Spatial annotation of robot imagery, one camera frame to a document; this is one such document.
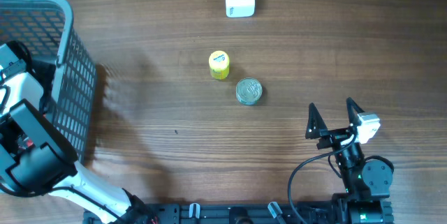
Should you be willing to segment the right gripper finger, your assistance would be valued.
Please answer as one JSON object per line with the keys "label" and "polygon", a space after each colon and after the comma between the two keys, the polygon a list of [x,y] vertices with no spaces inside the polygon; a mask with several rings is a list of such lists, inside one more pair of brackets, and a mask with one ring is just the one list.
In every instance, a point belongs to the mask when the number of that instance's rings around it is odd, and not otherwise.
{"label": "right gripper finger", "polygon": [[363,113],[363,109],[351,97],[348,97],[346,99],[346,107],[349,116],[349,123],[352,126],[358,126],[359,125],[358,115],[360,113]]}
{"label": "right gripper finger", "polygon": [[319,113],[318,109],[316,108],[315,104],[310,103],[305,138],[319,139],[326,135],[328,135],[328,128],[326,124],[323,118],[321,117],[321,114]]}

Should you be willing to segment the silver tin can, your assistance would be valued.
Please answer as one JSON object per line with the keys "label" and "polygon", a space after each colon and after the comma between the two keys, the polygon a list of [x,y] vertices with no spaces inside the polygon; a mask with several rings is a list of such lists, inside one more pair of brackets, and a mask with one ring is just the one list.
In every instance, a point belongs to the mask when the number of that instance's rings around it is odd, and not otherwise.
{"label": "silver tin can", "polygon": [[243,105],[255,105],[261,98],[263,87],[252,77],[241,79],[236,86],[236,98]]}

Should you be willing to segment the yellow cylindrical bottle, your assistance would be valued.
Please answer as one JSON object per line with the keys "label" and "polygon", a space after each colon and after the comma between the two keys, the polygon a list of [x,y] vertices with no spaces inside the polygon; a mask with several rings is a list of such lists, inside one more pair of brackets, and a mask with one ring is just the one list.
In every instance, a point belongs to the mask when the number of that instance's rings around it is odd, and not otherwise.
{"label": "yellow cylindrical bottle", "polygon": [[230,71],[229,56],[221,50],[211,53],[209,57],[210,74],[216,80],[224,80]]}

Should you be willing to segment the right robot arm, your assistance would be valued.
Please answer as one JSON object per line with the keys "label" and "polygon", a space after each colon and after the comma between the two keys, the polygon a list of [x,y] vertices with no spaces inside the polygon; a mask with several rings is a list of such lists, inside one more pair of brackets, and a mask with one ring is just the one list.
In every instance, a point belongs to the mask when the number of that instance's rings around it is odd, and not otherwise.
{"label": "right robot arm", "polygon": [[307,139],[317,139],[318,149],[330,149],[345,191],[327,202],[300,203],[298,211],[311,223],[392,223],[390,197],[394,166],[381,156],[366,157],[361,146],[381,126],[380,118],[365,112],[352,98],[346,99],[349,125],[330,130],[315,104],[309,105]]}

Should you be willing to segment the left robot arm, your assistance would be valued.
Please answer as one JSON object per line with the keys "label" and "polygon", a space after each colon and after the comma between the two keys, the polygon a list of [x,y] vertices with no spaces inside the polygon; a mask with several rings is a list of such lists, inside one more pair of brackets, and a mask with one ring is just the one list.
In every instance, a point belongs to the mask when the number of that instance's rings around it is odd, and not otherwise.
{"label": "left robot arm", "polygon": [[20,198],[64,198],[102,223],[158,223],[136,195],[79,162],[73,145],[39,110],[44,82],[23,43],[1,44],[1,191]]}

